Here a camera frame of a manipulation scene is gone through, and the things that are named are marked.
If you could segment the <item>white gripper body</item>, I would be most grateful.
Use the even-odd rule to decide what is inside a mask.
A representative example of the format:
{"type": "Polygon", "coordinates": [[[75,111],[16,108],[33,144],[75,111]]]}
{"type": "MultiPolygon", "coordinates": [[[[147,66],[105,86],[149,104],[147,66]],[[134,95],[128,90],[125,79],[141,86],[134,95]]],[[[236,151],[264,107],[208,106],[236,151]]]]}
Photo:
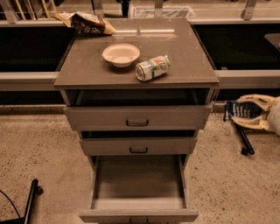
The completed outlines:
{"type": "Polygon", "coordinates": [[[271,131],[280,136],[280,97],[276,98],[267,116],[267,122],[271,131]]]}

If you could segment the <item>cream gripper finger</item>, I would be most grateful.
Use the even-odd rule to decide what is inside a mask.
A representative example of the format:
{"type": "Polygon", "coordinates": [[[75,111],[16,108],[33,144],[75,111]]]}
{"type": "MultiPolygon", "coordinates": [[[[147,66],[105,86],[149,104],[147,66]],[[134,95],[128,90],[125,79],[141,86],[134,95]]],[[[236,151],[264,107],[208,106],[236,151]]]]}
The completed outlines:
{"type": "Polygon", "coordinates": [[[243,118],[232,116],[231,119],[234,123],[252,130],[270,130],[268,122],[264,119],[263,115],[259,115],[256,118],[243,118]]]}
{"type": "Polygon", "coordinates": [[[238,103],[253,102],[264,111],[269,111],[277,102],[277,98],[265,94],[246,94],[236,100],[238,103]]]}

